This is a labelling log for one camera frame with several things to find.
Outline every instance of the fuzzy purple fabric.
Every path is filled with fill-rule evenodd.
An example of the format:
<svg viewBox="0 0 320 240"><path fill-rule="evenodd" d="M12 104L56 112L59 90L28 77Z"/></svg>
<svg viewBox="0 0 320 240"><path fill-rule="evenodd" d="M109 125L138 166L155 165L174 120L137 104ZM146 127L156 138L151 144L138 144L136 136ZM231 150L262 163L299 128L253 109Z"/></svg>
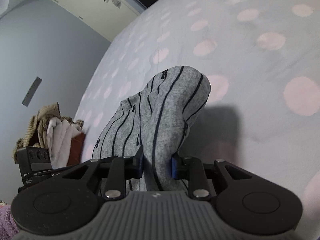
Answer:
<svg viewBox="0 0 320 240"><path fill-rule="evenodd" d="M0 239L10 240L18 232L17 225L11 216L11 206L5 205L0 208Z"/></svg>

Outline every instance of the bed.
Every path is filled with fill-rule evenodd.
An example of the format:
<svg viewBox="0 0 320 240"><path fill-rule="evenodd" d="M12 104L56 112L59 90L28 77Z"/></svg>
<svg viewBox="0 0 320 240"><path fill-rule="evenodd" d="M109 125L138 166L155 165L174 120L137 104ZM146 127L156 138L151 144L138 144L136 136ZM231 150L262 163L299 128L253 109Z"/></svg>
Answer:
<svg viewBox="0 0 320 240"><path fill-rule="evenodd" d="M224 158L292 190L304 205L297 231L316 239L319 8L319 0L159 0L114 39L82 97L82 162L121 100L188 65L212 91L181 152L206 163Z"/></svg>

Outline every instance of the gray garment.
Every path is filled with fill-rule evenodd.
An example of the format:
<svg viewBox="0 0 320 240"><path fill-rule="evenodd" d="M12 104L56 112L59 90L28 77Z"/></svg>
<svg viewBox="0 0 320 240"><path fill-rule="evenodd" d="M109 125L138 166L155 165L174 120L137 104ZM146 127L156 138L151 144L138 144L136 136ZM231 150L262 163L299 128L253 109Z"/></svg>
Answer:
<svg viewBox="0 0 320 240"><path fill-rule="evenodd" d="M142 92L120 103L92 157L134 156L142 145L143 177L127 182L127 190L186 190L171 178L171 155L188 136L210 90L207 77L188 66L157 74Z"/></svg>

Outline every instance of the black box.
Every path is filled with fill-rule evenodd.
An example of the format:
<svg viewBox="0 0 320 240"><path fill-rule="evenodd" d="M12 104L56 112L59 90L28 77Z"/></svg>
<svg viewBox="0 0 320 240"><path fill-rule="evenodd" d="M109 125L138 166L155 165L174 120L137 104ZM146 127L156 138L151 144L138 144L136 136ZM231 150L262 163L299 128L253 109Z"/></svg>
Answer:
<svg viewBox="0 0 320 240"><path fill-rule="evenodd" d="M17 159L24 185L34 173L52 170L50 156L47 149L27 146L17 150Z"/></svg>

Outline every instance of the white cabinet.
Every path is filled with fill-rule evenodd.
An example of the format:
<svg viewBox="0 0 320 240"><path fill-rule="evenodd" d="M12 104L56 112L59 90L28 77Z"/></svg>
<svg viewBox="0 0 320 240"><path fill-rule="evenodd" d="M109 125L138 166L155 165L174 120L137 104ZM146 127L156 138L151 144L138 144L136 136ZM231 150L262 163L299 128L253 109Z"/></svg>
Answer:
<svg viewBox="0 0 320 240"><path fill-rule="evenodd" d="M112 41L139 13L124 0L120 8L104 0L52 0Z"/></svg>

